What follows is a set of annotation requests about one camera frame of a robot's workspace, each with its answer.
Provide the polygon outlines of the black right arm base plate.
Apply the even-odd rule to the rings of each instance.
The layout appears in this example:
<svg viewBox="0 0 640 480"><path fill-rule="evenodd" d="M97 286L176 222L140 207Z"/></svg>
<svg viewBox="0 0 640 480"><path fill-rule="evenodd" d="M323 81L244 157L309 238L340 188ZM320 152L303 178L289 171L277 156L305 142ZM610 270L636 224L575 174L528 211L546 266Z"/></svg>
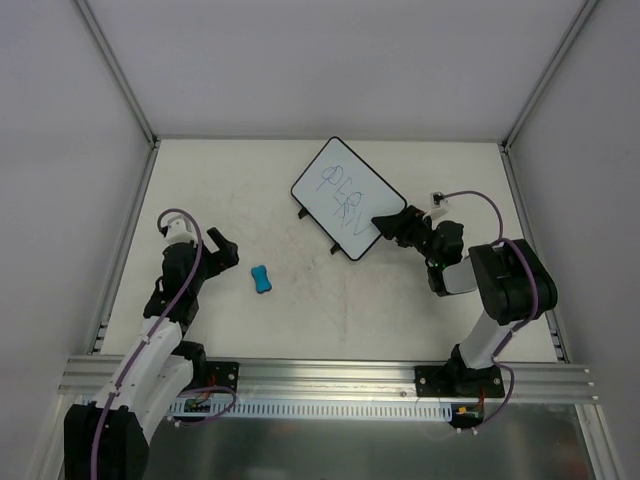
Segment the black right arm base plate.
<svg viewBox="0 0 640 480"><path fill-rule="evenodd" d="M447 365L418 365L414 368L414 384L418 397L486 398L505 396L502 374L498 367L462 368L454 371Z"/></svg>

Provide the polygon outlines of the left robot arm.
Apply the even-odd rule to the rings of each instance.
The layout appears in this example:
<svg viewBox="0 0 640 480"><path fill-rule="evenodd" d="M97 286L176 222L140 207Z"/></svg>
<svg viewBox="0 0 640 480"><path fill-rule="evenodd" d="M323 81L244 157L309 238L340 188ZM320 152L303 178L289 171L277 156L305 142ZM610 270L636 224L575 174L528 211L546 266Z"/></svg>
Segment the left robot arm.
<svg viewBox="0 0 640 480"><path fill-rule="evenodd" d="M181 216L161 232L168 242L162 274L133 347L94 398L72 405L64 418L68 479L142 478L170 404L185 389L206 388L204 348L184 336L198 312L202 285L238 264L238 246L212 227L207 234L217 249L210 251Z"/></svg>

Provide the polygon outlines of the black framed whiteboard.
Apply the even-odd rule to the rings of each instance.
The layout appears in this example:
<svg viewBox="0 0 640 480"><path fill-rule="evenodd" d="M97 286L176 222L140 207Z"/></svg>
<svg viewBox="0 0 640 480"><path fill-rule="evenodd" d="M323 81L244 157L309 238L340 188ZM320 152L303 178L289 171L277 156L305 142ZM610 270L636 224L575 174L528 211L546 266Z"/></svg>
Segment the black framed whiteboard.
<svg viewBox="0 0 640 480"><path fill-rule="evenodd" d="M338 137L330 138L291 187L303 210L352 261L380 238L371 219L393 215L406 199Z"/></svg>

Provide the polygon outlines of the blue whiteboard eraser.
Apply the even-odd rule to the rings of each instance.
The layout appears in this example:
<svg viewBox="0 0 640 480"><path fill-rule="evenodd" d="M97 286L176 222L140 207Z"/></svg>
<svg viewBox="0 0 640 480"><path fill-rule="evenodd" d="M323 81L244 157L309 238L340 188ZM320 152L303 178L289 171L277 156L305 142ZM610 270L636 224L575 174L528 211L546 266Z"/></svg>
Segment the blue whiteboard eraser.
<svg viewBox="0 0 640 480"><path fill-rule="evenodd" d="M265 265L255 266L250 270L254 280L255 290L258 294L264 294L272 290L272 284L268 277L268 270Z"/></svg>

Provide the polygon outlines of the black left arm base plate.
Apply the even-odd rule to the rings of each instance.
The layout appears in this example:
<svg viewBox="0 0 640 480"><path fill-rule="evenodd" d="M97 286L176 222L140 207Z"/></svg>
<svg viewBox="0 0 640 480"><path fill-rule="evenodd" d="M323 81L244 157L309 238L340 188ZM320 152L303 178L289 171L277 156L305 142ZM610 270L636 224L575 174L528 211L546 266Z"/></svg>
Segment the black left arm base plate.
<svg viewBox="0 0 640 480"><path fill-rule="evenodd" d="M195 366L194 376L185 390L205 387L227 387L237 390L240 364L231 361L206 360Z"/></svg>

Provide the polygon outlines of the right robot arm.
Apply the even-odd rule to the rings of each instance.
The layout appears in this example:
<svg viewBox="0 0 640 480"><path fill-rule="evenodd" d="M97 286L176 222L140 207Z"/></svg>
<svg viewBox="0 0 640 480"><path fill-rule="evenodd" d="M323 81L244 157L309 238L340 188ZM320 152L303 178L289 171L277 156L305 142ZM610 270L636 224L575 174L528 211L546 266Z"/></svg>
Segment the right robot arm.
<svg viewBox="0 0 640 480"><path fill-rule="evenodd" d="M387 240L413 248L425 259L429 287L440 297L476 291L482 311L471 333L456 344L441 366L414 368L419 397L503 398L502 369L496 359L514 334L553 309L557 287L524 239L500 239L463 254L464 226L434 225L414 206L372 219Z"/></svg>

